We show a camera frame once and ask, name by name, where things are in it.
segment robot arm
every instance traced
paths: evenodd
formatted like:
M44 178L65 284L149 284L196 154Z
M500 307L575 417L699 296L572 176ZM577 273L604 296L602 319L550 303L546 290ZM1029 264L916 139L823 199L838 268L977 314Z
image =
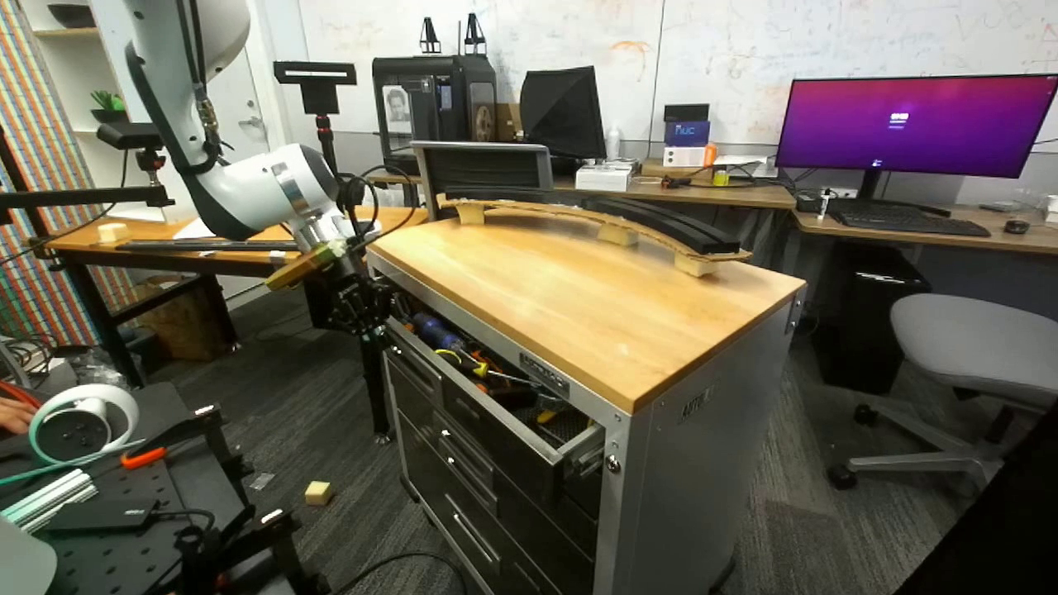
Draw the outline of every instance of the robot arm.
M125 0L125 8L136 30L125 51L132 83L203 221L238 243L289 225L304 250L330 246L344 255L355 225L335 204L338 183L318 154L285 147L219 161L205 79L241 52L251 28L246 0Z

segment office chair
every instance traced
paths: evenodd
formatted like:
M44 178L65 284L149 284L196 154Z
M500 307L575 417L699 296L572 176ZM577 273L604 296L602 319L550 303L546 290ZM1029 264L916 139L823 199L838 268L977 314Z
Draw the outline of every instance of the office chair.
M825 470L838 490L856 487L856 472L967 472L977 490L1003 465L1003 435L1016 414L1043 414L1058 403L1058 322L1005 303L909 296L890 310L897 345L907 360L956 398L993 398L1003 403L982 448L928 426L893 400L856 407L861 425L875 417L935 448L933 452L852 458Z

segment drawer handle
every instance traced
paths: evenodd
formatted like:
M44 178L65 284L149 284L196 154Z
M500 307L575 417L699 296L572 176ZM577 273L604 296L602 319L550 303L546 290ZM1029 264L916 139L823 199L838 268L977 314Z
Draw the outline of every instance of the drawer handle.
M445 497L452 506L452 524L467 534L467 538L475 546L475 554L489 561L500 567L500 554L486 544L486 535L463 515L452 497Z

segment black cable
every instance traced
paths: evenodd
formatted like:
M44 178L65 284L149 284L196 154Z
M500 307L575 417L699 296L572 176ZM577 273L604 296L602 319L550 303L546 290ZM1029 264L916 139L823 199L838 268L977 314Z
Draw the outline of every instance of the black cable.
M460 592L467 592L467 581L463 581L460 567L451 561L451 560L443 560L443 556L436 556L436 554L398 554L398 556L386 556L386 560L361 570L355 578L347 578L347 581L344 581L339 589L335 589L335 592L351 592L351 589L358 589L370 571L378 571L378 570L384 570L384 567L394 567L394 561L399 561L399 560L432 560L432 561L452 570L452 571L457 571L457 581L460 581Z
M188 5L179 0L174 10L179 10L179 32L185 40L188 75L199 85L203 75L199 75L199 66L196 66L199 60L196 60L193 30L188 30Z
M199 91L203 91L203 95L205 95L205 91L208 91L208 75L205 75L205 43L203 43L199 0L193 0L193 32L196 32L196 51L199 51L199 79L196 79L196 85L199 85Z
M378 184L367 178L367 176L375 176L375 172L391 172L386 167L370 167L370 170L365 170L361 176L355 176L367 192L370 192L370 221L367 221L367 230L375 230L378 225L378 214L379 214L379 199L378 199Z
M129 183L129 148L122 154L122 178L119 178L119 188L125 188Z
M79 221L79 225L71 225L71 230L64 230L64 236L71 236L71 232L79 232L79 230L89 230L91 221L107 220L112 209L116 209L116 203L109 203L109 204L107 204L102 212L96 212L89 221Z
M402 214L394 230L386 230L386 232L379 232L379 236L370 236L367 243L358 246L358 250L365 250L367 246L394 236L394 232L402 230L416 212L420 212L420 204L408 209L408 214Z

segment wooden workbench top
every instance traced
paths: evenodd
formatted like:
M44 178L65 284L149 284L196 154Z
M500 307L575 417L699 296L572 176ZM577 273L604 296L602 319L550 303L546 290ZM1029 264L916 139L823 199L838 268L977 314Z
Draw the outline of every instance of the wooden workbench top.
M642 250L521 225L431 221L379 239L370 260L467 307L627 414L799 290L797 277L737 260L686 277Z

